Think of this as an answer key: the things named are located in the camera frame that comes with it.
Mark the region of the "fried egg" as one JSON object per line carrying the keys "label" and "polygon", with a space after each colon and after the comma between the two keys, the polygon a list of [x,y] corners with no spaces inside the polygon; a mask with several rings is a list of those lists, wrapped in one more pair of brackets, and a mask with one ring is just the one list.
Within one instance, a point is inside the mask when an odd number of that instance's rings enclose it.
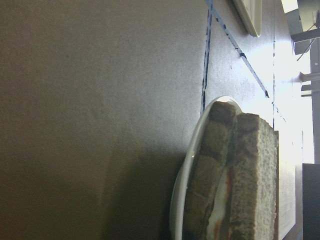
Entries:
{"label": "fried egg", "polygon": [[213,209],[206,227],[206,240],[228,239],[232,183],[233,167],[226,167],[221,175],[218,187],[216,189]]}

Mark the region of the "bottom bread slice on plate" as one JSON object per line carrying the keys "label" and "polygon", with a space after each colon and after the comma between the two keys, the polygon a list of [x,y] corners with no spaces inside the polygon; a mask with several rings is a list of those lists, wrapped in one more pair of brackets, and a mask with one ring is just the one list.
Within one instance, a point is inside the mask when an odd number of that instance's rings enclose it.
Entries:
{"label": "bottom bread slice on plate", "polygon": [[185,240],[206,238],[217,188],[233,155],[236,125],[233,105],[221,101],[212,104],[187,185],[182,227]]}

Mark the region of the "white round plate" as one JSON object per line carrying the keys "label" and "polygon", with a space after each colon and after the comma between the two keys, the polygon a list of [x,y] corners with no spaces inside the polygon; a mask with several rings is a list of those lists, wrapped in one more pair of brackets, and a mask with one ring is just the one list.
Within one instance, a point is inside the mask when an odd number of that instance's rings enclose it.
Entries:
{"label": "white round plate", "polygon": [[172,190],[169,211],[169,231],[171,234],[170,238],[172,240],[183,239],[184,207],[189,176],[195,156],[200,150],[202,137],[206,128],[205,125],[209,121],[210,109],[215,102],[224,102],[234,106],[237,114],[242,112],[241,107],[234,98],[230,96],[220,96],[212,100],[200,115],[200,118],[193,131],[185,159],[178,171]]}

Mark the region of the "cream bear tray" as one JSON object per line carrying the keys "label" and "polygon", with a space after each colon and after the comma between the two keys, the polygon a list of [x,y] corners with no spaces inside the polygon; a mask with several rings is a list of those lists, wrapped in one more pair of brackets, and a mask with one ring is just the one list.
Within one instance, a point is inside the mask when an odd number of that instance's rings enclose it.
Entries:
{"label": "cream bear tray", "polygon": [[262,33],[262,1],[233,0],[233,3],[247,32],[259,38]]}

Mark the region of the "brown bread slice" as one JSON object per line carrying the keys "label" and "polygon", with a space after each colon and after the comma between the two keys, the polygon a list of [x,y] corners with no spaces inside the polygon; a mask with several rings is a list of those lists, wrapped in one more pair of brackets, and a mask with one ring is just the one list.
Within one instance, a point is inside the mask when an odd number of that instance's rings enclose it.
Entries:
{"label": "brown bread slice", "polygon": [[229,240],[272,240],[279,136],[256,114],[237,116]]}

